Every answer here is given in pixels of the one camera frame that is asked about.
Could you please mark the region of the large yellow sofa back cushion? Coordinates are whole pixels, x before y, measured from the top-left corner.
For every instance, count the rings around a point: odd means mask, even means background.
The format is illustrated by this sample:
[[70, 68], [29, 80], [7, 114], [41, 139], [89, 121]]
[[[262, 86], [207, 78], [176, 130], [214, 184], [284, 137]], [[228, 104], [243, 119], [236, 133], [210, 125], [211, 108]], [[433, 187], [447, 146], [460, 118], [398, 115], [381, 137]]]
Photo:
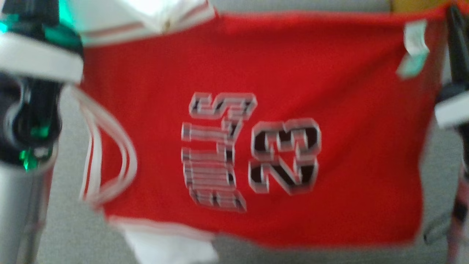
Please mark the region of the large yellow sofa back cushion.
[[388, 0], [392, 13], [415, 13], [432, 10], [448, 0]]

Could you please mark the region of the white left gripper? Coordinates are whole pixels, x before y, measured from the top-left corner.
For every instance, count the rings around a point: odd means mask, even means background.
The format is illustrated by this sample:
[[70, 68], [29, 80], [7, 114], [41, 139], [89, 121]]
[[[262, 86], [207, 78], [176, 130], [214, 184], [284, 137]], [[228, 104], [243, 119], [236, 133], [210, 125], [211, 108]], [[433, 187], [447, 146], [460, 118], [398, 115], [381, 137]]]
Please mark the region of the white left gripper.
[[0, 7], [0, 162], [30, 172], [52, 157], [59, 101], [81, 82], [79, 34], [60, 20], [60, 0], [4, 0]]

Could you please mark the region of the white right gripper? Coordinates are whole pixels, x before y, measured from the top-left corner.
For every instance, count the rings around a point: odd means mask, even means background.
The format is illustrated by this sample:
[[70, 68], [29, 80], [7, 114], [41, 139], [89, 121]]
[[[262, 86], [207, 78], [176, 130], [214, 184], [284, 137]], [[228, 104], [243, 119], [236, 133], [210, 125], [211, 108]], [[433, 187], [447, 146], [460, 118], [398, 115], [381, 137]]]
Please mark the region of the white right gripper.
[[448, 47], [452, 83], [444, 87], [435, 104], [440, 128], [455, 128], [469, 122], [469, 17], [457, 5], [447, 10]]

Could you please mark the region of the red basketball jersey white sleeves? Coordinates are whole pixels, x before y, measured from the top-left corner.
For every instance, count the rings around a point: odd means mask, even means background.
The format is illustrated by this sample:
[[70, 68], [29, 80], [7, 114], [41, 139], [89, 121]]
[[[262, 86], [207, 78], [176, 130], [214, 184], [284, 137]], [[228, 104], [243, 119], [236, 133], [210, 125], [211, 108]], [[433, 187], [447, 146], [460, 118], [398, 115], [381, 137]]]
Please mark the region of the red basketball jersey white sleeves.
[[421, 153], [446, 6], [230, 13], [209, 0], [78, 0], [89, 127], [81, 196], [141, 264], [280, 249], [400, 248], [420, 234]]

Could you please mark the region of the large grey sofa seat cushion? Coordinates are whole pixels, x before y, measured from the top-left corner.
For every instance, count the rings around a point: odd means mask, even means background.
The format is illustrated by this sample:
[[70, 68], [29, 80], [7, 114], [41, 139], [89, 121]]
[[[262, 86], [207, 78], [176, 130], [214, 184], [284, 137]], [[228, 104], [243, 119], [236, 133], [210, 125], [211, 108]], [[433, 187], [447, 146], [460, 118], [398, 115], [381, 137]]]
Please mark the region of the large grey sofa seat cushion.
[[[161, 56], [150, 56], [145, 52], [140, 57], [123, 55], [110, 66], [102, 66], [97, 59], [91, 61], [92, 66], [110, 75], [112, 83], [104, 89], [92, 88], [92, 92], [104, 95], [117, 103], [119, 121], [129, 119], [131, 129], [138, 132], [149, 132], [149, 140], [156, 142], [156, 150], [150, 154], [137, 154], [139, 172], [137, 176], [161, 176], [157, 179], [177, 179], [176, 187], [166, 186], [164, 190], [176, 191], [176, 198], [189, 199], [186, 207], [195, 208], [189, 197], [182, 178], [182, 165], [179, 161], [175, 166], [160, 164], [157, 158], [163, 156], [180, 158], [181, 122], [176, 122], [176, 114], [189, 116], [189, 101], [192, 95], [177, 96], [176, 92], [188, 88], [191, 92], [201, 90], [216, 92], [222, 88], [241, 92], [260, 92], [258, 107], [250, 120], [244, 125], [238, 137], [236, 147], [237, 185], [241, 187], [247, 199], [267, 198], [267, 194], [257, 194], [248, 185], [248, 161], [251, 157], [251, 129], [259, 118], [273, 121], [274, 115], [286, 110], [289, 116], [313, 117], [320, 125], [322, 136], [322, 152], [319, 155], [320, 170], [314, 194], [319, 194], [323, 183], [339, 179], [340, 187], [352, 191], [352, 185], [358, 183], [359, 176], [371, 172], [372, 161], [392, 157], [404, 157], [404, 154], [424, 152], [423, 165], [423, 197], [424, 209], [422, 217], [425, 227], [433, 221], [437, 226], [447, 226], [449, 211], [456, 192], [456, 171], [459, 167], [462, 151], [461, 140], [451, 132], [436, 129], [436, 125], [424, 125], [423, 134], [428, 136], [410, 135], [410, 128], [404, 121], [410, 122], [411, 112], [405, 117], [397, 118], [397, 125], [384, 125], [385, 118], [391, 114], [404, 114], [404, 106], [417, 107], [423, 103], [423, 97], [416, 95], [398, 96], [403, 103], [392, 102], [394, 96], [385, 93], [392, 74], [381, 73], [387, 70], [385, 59], [396, 52], [385, 52], [383, 58], [365, 58], [358, 52], [346, 52], [345, 55], [333, 57], [330, 52], [274, 52], [241, 50], [221, 51], [211, 49], [203, 52], [191, 52], [203, 58], [185, 59], [182, 52], [170, 55], [163, 52]], [[123, 70], [146, 70], [148, 78], [135, 77], [128, 79]], [[60, 139], [57, 167], [52, 181], [51, 204], [48, 222], [40, 247], [40, 260], [44, 264], [137, 264], [131, 257], [130, 249], [124, 245], [124, 238], [104, 223], [104, 215], [95, 213], [84, 202], [75, 201], [81, 184], [81, 168], [85, 167], [85, 152], [88, 148], [89, 135], [85, 130], [84, 114], [79, 109], [78, 95], [75, 88], [67, 88], [60, 99], [60, 109], [64, 114], [65, 131]], [[276, 115], [285, 119], [286, 115]], [[406, 148], [392, 150], [397, 143], [404, 140], [425, 141], [425, 148]], [[351, 165], [345, 165], [345, 155], [353, 154], [360, 149], [384, 151], [378, 154], [353, 155], [354, 159], [365, 162], [369, 157], [368, 166], [360, 172], [353, 172]], [[175, 167], [178, 172], [142, 173], [144, 165], [155, 165], [156, 169]], [[416, 188], [410, 190], [415, 194]], [[443, 264], [447, 253], [446, 242], [441, 239], [434, 244], [424, 246], [420, 235], [414, 245], [395, 247], [339, 247], [335, 249], [298, 249], [276, 251], [261, 249], [245, 239], [234, 235], [222, 235], [215, 241], [216, 249], [221, 253], [221, 264]]]

